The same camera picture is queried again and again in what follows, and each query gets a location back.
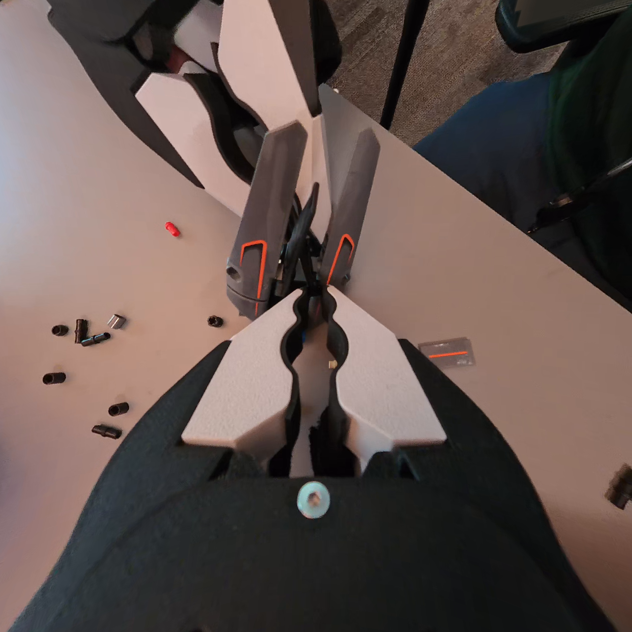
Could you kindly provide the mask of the black drawstring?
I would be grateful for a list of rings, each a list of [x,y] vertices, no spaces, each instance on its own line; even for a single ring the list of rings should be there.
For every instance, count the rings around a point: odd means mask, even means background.
[[[535,220],[526,230],[526,234],[533,235],[544,228],[565,222],[574,217],[584,208],[603,198],[618,179],[630,170],[631,158],[628,158],[598,175],[586,185],[557,196],[537,211]]]

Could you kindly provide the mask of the person's blue-trousered leg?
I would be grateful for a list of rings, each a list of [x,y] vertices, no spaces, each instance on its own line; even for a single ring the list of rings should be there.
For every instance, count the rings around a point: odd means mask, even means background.
[[[566,193],[545,153],[552,72],[491,85],[414,148],[525,234]],[[530,237],[631,311],[631,170],[599,201]]]

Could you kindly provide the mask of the dark grey orange-striped lego tile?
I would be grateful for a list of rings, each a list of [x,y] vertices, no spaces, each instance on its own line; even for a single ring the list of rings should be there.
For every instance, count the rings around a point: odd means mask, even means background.
[[[472,343],[467,337],[420,343],[417,348],[441,370],[470,367],[476,364]]]

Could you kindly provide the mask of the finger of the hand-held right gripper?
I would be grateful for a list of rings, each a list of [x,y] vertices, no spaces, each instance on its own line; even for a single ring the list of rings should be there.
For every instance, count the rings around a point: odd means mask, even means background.
[[[136,98],[208,194],[246,203],[267,125],[223,75],[187,59],[150,74]]]
[[[314,1],[225,1],[213,50],[226,91],[273,130],[299,121],[308,131],[302,172],[326,188],[326,136],[317,81]]]

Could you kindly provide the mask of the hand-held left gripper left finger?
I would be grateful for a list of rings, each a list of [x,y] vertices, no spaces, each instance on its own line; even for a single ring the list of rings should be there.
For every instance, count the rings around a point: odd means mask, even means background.
[[[288,477],[301,424],[293,363],[303,350],[303,291],[296,289],[227,343],[181,435],[185,444],[226,447]]]

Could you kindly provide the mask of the dark grey lego spaceship model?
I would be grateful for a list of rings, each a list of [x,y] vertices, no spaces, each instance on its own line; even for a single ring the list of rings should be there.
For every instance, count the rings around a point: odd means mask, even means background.
[[[296,288],[300,264],[309,296],[318,286],[342,289],[350,280],[381,147],[371,128],[356,141],[326,234],[312,231],[320,185],[304,205],[296,186],[308,133],[298,122],[268,132],[226,264],[226,291],[239,314],[256,320]]]

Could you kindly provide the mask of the black T-shaped lego piece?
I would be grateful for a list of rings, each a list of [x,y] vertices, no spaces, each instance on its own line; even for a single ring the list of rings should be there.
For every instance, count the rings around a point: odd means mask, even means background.
[[[605,498],[619,510],[631,503],[631,465],[624,463],[610,481]]]

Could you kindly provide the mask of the person's green sweater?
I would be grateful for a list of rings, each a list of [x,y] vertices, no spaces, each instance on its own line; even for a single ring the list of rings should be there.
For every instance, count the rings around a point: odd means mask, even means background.
[[[545,153],[560,192],[631,158],[631,8],[589,54],[550,74]]]

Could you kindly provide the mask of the black metal table leg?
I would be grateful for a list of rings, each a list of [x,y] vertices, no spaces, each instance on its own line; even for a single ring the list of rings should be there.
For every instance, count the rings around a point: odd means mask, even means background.
[[[391,129],[416,41],[421,33],[430,4],[430,1],[407,1],[398,50],[380,118],[380,125],[386,130]]]

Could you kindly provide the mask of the dark office chair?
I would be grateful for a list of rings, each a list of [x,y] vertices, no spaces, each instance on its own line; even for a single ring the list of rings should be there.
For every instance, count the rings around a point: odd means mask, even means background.
[[[507,46],[523,54],[598,40],[630,6],[630,1],[499,1],[495,22]]]

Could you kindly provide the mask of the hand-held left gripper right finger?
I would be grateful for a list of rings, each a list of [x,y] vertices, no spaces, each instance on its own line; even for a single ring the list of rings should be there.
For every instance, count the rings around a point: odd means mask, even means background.
[[[446,432],[396,335],[333,286],[323,289],[321,305],[336,368],[310,432],[314,474],[351,477],[377,453],[444,444]]]

